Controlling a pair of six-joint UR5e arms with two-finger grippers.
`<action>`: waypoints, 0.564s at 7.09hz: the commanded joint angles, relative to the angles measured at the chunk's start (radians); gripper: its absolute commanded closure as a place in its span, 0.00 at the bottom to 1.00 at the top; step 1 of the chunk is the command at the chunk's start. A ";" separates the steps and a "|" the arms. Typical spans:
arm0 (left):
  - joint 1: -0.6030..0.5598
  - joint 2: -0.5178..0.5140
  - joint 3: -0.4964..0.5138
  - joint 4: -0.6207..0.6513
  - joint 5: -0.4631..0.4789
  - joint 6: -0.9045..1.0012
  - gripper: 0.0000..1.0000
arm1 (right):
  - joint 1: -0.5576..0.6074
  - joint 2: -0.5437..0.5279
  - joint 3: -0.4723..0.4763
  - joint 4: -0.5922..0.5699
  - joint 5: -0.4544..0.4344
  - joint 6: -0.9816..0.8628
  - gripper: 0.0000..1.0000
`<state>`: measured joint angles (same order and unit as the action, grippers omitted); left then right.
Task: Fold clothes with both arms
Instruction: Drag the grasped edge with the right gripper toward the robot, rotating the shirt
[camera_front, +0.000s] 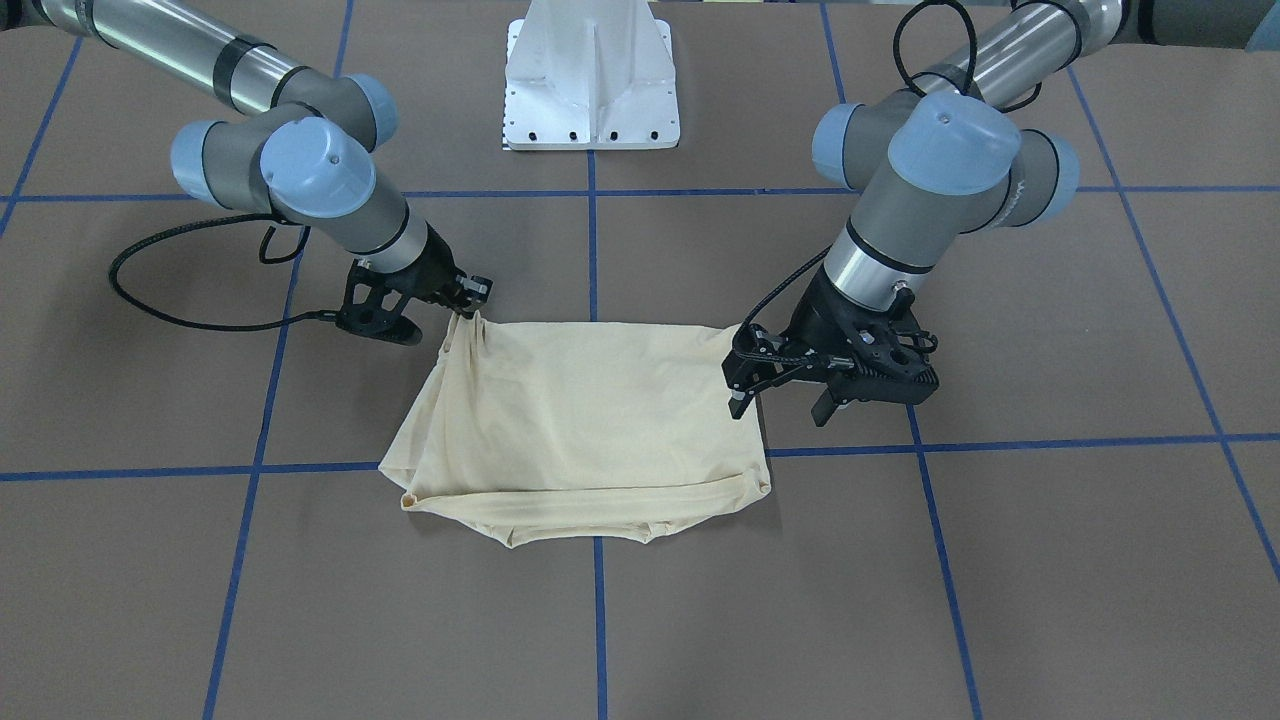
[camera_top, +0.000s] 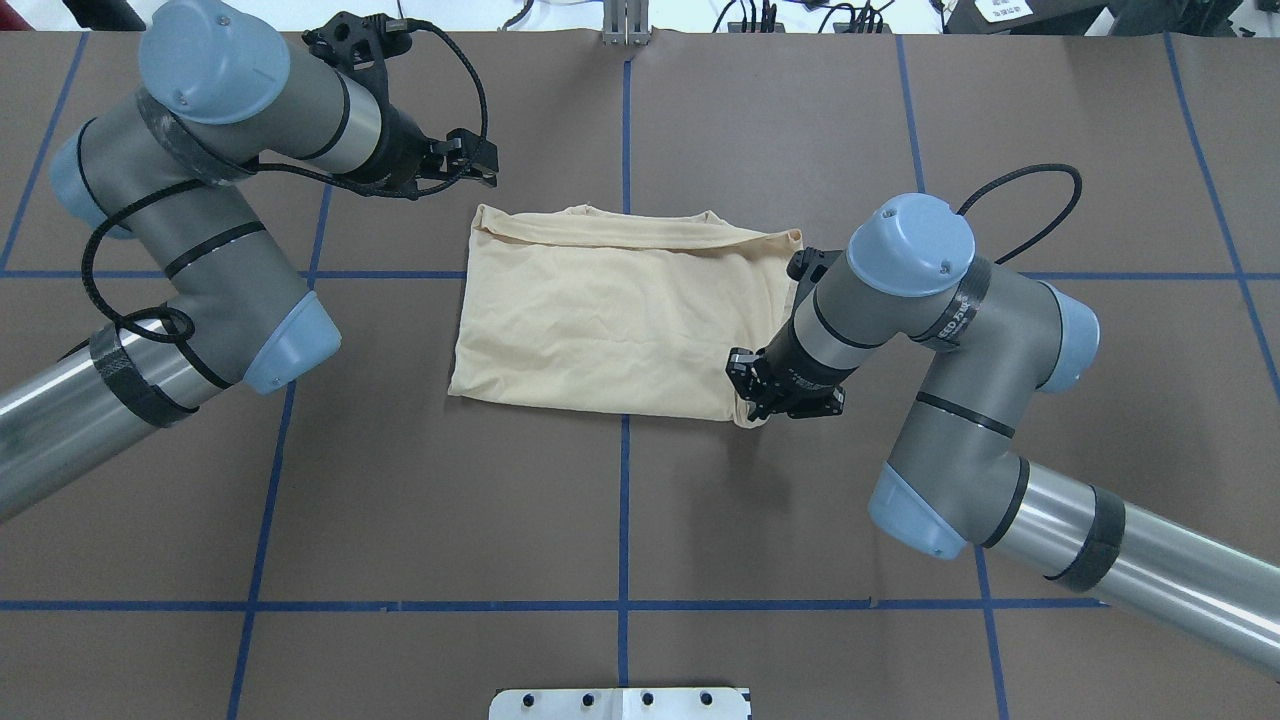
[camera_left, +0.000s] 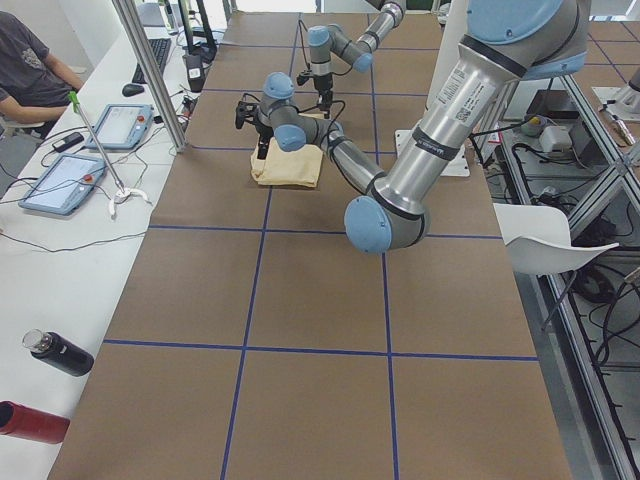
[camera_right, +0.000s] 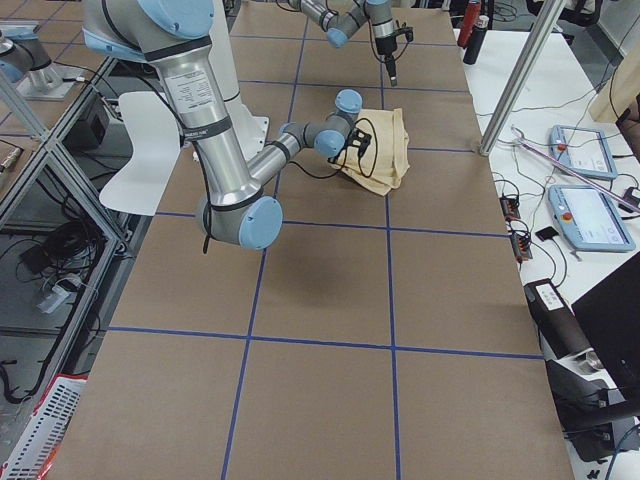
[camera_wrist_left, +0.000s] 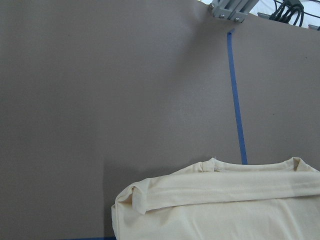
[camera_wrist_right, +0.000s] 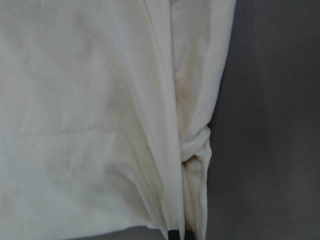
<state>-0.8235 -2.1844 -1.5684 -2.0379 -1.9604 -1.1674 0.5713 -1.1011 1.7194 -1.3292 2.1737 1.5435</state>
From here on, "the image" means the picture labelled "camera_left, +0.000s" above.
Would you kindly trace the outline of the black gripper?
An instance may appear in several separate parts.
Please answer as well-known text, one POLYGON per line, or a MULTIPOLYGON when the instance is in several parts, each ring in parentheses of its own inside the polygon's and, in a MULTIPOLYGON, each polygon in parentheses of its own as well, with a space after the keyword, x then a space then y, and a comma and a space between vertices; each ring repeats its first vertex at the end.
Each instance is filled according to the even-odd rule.
POLYGON ((259 135, 257 158, 265 160, 269 151, 269 141, 273 138, 273 129, 262 120, 260 100, 253 94, 244 93, 235 109, 235 127, 240 130, 245 124, 253 125, 259 135))
POLYGON ((322 112, 330 112, 333 101, 333 73, 315 74, 311 70, 304 70, 296 77, 299 86, 312 80, 315 90, 318 92, 318 109, 322 112))

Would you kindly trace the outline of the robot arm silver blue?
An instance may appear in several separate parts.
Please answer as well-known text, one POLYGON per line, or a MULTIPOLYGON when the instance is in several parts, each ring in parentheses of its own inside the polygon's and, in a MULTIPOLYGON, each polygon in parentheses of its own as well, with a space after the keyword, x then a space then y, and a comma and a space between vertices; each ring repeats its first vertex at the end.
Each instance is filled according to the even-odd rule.
POLYGON ((238 103, 236 126, 255 126, 259 158, 271 141, 284 152, 315 145, 326 153, 360 194, 344 215, 357 249, 384 253, 408 247, 428 232, 426 194, 504 86, 583 67, 590 9, 588 1, 469 2, 459 59, 390 171, 372 162, 338 122, 302 115, 283 72, 266 78, 259 101, 238 103))
POLYGON ((405 1, 369 1, 379 10, 379 14, 357 39, 350 39, 338 24, 319 25, 307 30, 308 53, 306 69, 296 77, 299 86, 309 79, 313 81, 318 93, 317 108, 330 117, 333 98, 332 56, 336 56, 358 72, 366 72, 373 64, 373 53, 380 47, 382 40, 405 17, 405 1))

